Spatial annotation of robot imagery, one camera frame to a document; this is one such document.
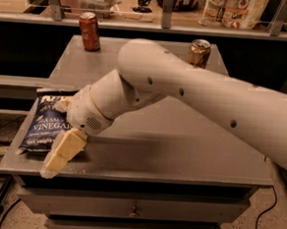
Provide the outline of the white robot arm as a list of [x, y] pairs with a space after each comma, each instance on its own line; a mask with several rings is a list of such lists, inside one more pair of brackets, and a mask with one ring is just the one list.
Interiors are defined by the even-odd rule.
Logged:
[[72, 125], [54, 140], [40, 175], [55, 177], [86, 145], [128, 111], [172, 96], [287, 170], [287, 94], [195, 67], [160, 44], [127, 41], [107, 75], [55, 108]]

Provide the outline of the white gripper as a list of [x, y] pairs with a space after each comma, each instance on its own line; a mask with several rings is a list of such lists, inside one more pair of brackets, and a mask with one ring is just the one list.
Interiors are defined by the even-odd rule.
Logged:
[[55, 177], [65, 165], [86, 146], [87, 135], [97, 135], [109, 128], [111, 119], [104, 117], [91, 97], [91, 86], [87, 85], [74, 96], [61, 96], [53, 107], [61, 113], [67, 111], [67, 121], [73, 128], [60, 132], [48, 152], [40, 176]]

